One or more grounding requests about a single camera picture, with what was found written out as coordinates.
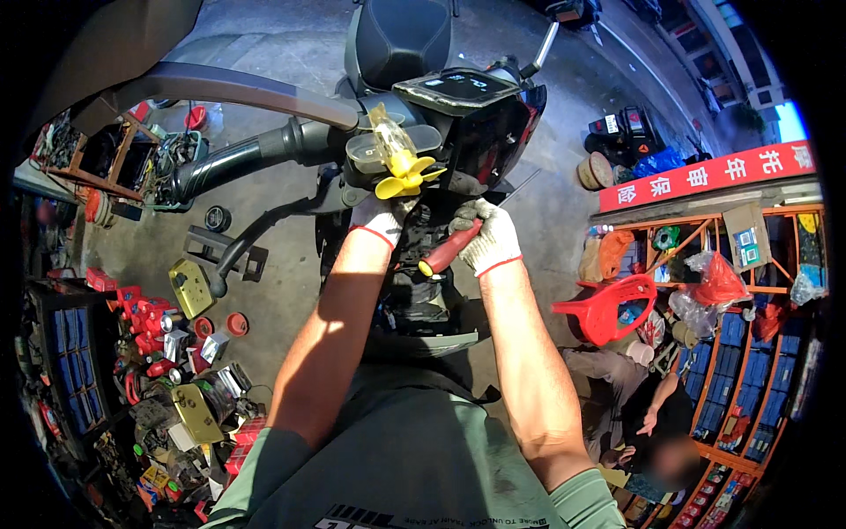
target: white characters on banner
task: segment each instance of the white characters on banner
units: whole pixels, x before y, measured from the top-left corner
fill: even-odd
[[[814,167],[814,163],[810,159],[810,152],[808,152],[808,146],[800,146],[800,147],[790,147],[794,150],[794,160],[799,164],[800,169],[811,169]]]
[[[617,203],[622,204],[623,202],[631,202],[636,196],[635,187],[633,185],[621,187],[617,191]]]
[[[690,182],[690,187],[708,186],[708,173],[705,172],[704,167],[688,171],[687,181]]]
[[[662,176],[652,180],[649,185],[652,186],[652,196],[661,196],[670,192],[670,179],[665,179]]]
[[[768,160],[768,162],[765,162],[764,165],[761,166],[761,168],[764,169],[764,173],[772,174],[784,169],[782,167],[782,163],[778,160],[778,151],[764,152],[763,154],[759,154],[758,158],[761,160]]]
[[[740,158],[735,158],[734,160],[729,159],[726,174],[731,176],[732,180],[735,178],[743,178],[746,176],[746,162]]]

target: red banner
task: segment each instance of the red banner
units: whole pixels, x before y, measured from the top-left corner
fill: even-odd
[[[686,165],[599,191],[599,212],[612,212],[734,185],[816,172],[807,141],[777,143]]]

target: license plate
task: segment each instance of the license plate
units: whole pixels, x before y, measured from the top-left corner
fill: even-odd
[[[614,114],[605,117],[605,126],[608,128],[608,134],[614,134],[615,132],[620,131],[617,126],[617,116]]]

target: red plastic chair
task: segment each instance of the red plastic chair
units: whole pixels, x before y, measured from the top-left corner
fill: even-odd
[[[582,334],[592,344],[602,347],[612,340],[621,339],[641,325],[652,311],[658,291],[655,282],[646,274],[638,273],[614,283],[588,283],[576,281],[585,288],[594,289],[586,300],[559,301],[552,304],[553,314],[572,314],[579,319]],[[649,303],[634,323],[617,328],[620,303],[648,299]]]

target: forearm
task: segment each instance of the forearm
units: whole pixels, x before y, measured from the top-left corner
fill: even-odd
[[[511,428],[524,457],[552,490],[590,468],[579,399],[549,337],[522,261],[480,278],[497,373]]]
[[[652,395],[650,408],[653,411],[660,410],[661,406],[664,405],[664,401],[667,400],[667,397],[673,394],[677,387],[678,375],[676,373],[669,373],[660,383],[658,383],[658,387],[655,388],[655,394]]]
[[[317,308],[279,370],[269,426],[321,446],[361,360],[390,255],[372,233],[356,229],[347,235]]]

